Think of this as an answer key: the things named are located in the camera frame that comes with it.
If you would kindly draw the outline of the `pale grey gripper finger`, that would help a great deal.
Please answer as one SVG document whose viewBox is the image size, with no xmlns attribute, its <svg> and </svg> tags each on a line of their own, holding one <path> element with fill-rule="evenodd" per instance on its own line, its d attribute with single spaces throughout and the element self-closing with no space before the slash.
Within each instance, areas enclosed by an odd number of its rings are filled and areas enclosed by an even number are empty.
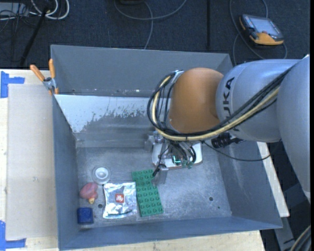
<svg viewBox="0 0 314 251">
<path fill-rule="evenodd" d="M 158 166 L 154 175 L 154 184 L 165 184 L 169 169 L 165 166 Z"/>
<path fill-rule="evenodd" d="M 160 142 L 160 134 L 156 131 L 149 132 L 145 141 L 145 150 L 151 151 Z"/>
</svg>

